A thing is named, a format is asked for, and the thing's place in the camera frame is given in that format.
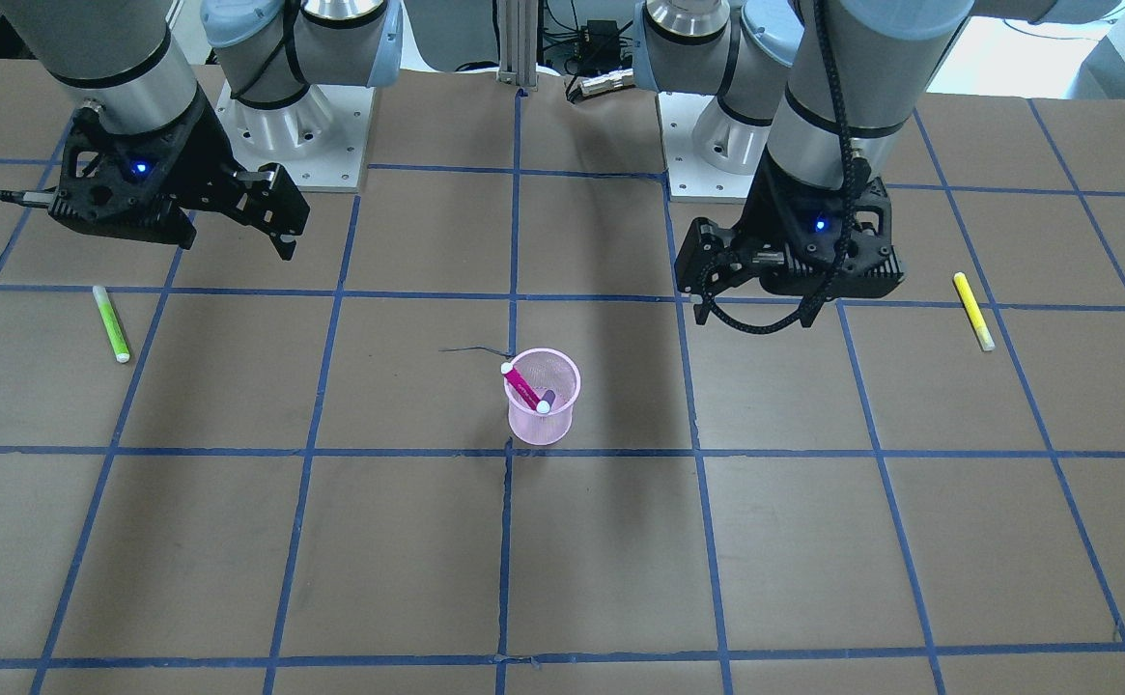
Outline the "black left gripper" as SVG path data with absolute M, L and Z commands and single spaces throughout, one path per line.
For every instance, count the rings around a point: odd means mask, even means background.
M 884 298 L 904 282 L 906 268 L 892 240 L 892 208 L 870 163 L 854 157 L 855 223 L 828 298 Z M 846 220 L 840 188 L 828 190 L 788 177 L 762 154 L 742 217 L 734 228 L 694 217 L 674 260 L 680 294 L 722 294 L 757 278 L 770 294 L 804 296 L 821 286 L 837 255 Z

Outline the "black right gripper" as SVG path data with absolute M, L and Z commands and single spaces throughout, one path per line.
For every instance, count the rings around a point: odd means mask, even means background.
M 48 215 L 69 229 L 190 249 L 186 213 L 223 211 L 266 234 L 285 263 L 309 222 L 310 206 L 287 166 L 270 162 L 235 172 L 235 159 L 202 88 L 173 121 L 120 135 L 93 106 L 73 111 Z

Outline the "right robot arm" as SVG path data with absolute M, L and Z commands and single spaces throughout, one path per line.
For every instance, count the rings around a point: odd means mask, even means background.
M 328 87 L 392 85 L 399 1 L 205 1 L 228 105 L 206 96 L 159 1 L 1 1 L 73 102 L 55 186 L 0 189 L 82 235 L 190 249 L 192 210 L 267 235 L 291 260 L 309 220 L 303 177 L 342 130 Z

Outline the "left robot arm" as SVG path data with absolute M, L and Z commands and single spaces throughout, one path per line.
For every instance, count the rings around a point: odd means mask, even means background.
M 881 298 L 904 280 L 881 178 L 898 132 L 970 17 L 1084 25 L 1112 1 L 641 1 L 633 74 L 705 94 L 764 133 L 738 222 L 688 226 L 674 282 L 716 295 Z

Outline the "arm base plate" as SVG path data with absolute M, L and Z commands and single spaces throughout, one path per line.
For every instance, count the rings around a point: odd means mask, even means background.
M 214 109 L 241 166 L 279 163 L 302 192 L 358 193 L 379 94 L 367 87 L 312 85 L 296 103 L 262 110 L 240 103 L 223 84 Z
M 759 198 L 795 206 L 842 188 L 839 159 L 814 161 L 806 135 L 824 135 L 796 110 L 790 88 L 766 94 L 664 93 L 662 141 L 673 198 L 729 202 Z

